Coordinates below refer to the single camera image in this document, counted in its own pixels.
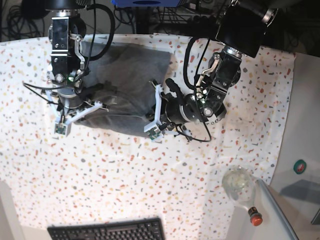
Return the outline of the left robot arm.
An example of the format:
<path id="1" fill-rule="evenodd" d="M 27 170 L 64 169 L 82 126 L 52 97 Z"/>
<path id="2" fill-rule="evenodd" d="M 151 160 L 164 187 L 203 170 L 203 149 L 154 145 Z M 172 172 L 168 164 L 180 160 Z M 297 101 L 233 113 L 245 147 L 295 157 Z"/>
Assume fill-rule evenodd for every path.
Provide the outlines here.
<path id="1" fill-rule="evenodd" d="M 182 76 L 190 93 L 167 79 L 170 90 L 160 105 L 160 121 L 176 127 L 186 123 L 207 122 L 212 116 L 222 119 L 226 114 L 224 99 L 242 74 L 244 56 L 255 58 L 264 47 L 279 51 L 290 49 L 289 38 L 298 40 L 303 34 L 298 20 L 320 17 L 317 0 L 232 0 L 213 29 L 190 39 L 184 55 Z M 194 43 L 207 38 L 224 45 L 215 51 L 203 70 L 197 69 L 189 79 L 188 65 Z"/>

